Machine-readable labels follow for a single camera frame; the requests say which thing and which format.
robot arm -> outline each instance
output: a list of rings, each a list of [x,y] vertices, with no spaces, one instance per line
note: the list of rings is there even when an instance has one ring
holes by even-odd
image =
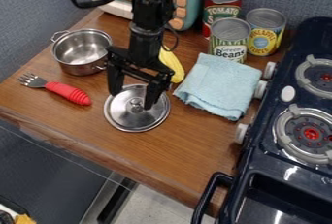
[[[113,0],[72,1],[79,8],[91,8]],[[122,90],[125,75],[142,80],[148,84],[144,108],[149,110],[161,93],[169,88],[174,75],[173,70],[159,61],[165,25],[173,18],[173,0],[132,0],[132,6],[129,49],[108,48],[109,91],[117,95]],[[143,68],[156,74],[148,74],[141,70]]]

red fork handle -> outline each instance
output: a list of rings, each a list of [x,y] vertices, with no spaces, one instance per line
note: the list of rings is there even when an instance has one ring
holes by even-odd
[[[57,81],[49,81],[45,88],[79,105],[91,105],[88,95],[78,88]]]

can label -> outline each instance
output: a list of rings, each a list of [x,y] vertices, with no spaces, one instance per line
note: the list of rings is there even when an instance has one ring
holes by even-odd
[[[237,0],[228,4],[217,4],[212,0],[205,0],[203,13],[203,36],[210,38],[212,23],[220,18],[237,17],[241,10],[242,0]]]
[[[247,58],[247,39],[223,41],[212,35],[209,43],[209,54],[244,63]]]
[[[257,56],[274,53],[281,44],[283,29],[263,29],[254,27],[249,35],[249,52]]]
[[[212,5],[205,8],[203,21],[211,25],[216,19],[237,17],[240,7],[233,5]]]

small saucepan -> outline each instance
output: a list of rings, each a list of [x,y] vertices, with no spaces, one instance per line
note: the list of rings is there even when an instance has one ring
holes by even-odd
[[[66,30],[54,33],[51,40],[52,54],[64,72],[85,76],[106,69],[106,48],[112,44],[107,33],[95,29]]]

black toy stove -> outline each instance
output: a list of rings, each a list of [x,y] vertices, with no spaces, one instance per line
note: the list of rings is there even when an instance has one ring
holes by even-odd
[[[212,176],[192,224],[218,186],[229,192],[217,224],[332,223],[332,18],[304,21],[275,71],[238,174]]]

